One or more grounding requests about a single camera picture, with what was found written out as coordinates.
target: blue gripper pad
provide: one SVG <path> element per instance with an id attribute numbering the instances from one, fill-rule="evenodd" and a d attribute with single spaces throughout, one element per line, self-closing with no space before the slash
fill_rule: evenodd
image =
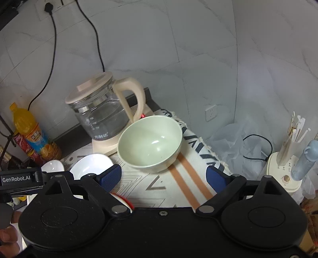
<path id="1" fill-rule="evenodd" d="M 227 185 L 226 179 L 217 172 L 217 168 L 214 166 L 208 166 L 206 169 L 206 181 L 216 191 L 221 192 Z"/>
<path id="2" fill-rule="evenodd" d="M 110 193 L 111 190 L 121 180 L 121 167 L 117 164 L 112 165 L 109 169 L 96 176 L 96 181 L 106 192 Z"/>

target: white bowl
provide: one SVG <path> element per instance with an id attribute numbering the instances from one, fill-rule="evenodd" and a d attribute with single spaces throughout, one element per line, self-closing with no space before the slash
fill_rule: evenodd
<path id="1" fill-rule="evenodd" d="M 59 160 L 51 160 L 48 161 L 47 163 L 45 163 L 42 167 L 41 167 L 42 171 L 46 171 L 46 172 L 60 172 L 60 171 L 64 171 L 64 166 L 62 164 L 62 162 L 60 162 Z"/>
<path id="2" fill-rule="evenodd" d="M 106 169 L 110 168 L 113 162 L 104 154 L 94 153 L 85 156 L 79 160 L 70 170 L 75 180 L 79 180 L 82 176 L 94 173 L 99 175 Z"/>
<path id="3" fill-rule="evenodd" d="M 117 152 L 127 165 L 156 173 L 175 162 L 181 141 L 182 130 L 174 119 L 150 116 L 127 127 L 119 138 Z"/>

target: wall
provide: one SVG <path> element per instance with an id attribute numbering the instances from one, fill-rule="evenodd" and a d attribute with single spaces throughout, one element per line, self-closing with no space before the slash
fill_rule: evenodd
<path id="1" fill-rule="evenodd" d="M 15 101 L 27 108 L 51 67 L 52 21 L 50 17 L 39 20 L 35 2 L 28 0 L 0 31 L 0 112 L 8 122 L 12 119 L 9 105 Z M 106 69 L 116 78 L 138 79 L 161 107 L 175 111 L 204 139 L 233 122 L 237 46 L 231 0 L 79 3 L 98 30 Z M 58 31 L 56 62 L 47 89 L 31 111 L 55 138 L 78 123 L 64 104 L 65 97 L 101 72 L 101 65 L 93 29 L 76 3 L 53 16 Z M 214 104 L 219 115 L 206 122 L 204 110 Z"/>
<path id="2" fill-rule="evenodd" d="M 318 130 L 315 0 L 233 0 L 238 44 L 235 120 L 253 121 L 279 151 L 293 111 Z"/>

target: human hand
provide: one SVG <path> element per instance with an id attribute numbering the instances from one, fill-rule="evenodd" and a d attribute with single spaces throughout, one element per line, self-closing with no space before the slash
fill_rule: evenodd
<path id="1" fill-rule="evenodd" d="M 13 212 L 11 223 L 17 223 L 19 221 L 20 215 L 20 211 Z M 10 225 L 7 228 L 0 229 L 0 240 L 2 241 L 0 252 L 6 258 L 12 258 L 19 253 L 20 247 L 17 243 L 18 234 L 14 226 Z"/>

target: wall socket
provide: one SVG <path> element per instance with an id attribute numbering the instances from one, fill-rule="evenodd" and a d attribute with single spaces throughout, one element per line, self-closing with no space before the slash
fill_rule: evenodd
<path id="1" fill-rule="evenodd" d="M 54 13 L 57 10 L 61 9 L 63 6 L 66 6 L 72 2 L 75 2 L 75 0 L 38 0 L 35 3 L 35 8 L 37 9 L 40 21 L 42 21 L 49 16 L 49 14 L 46 11 L 44 11 L 46 3 L 53 4 L 52 13 Z"/>
<path id="2" fill-rule="evenodd" d="M 205 109 L 205 120 L 209 122 L 218 115 L 217 105 L 209 106 Z"/>

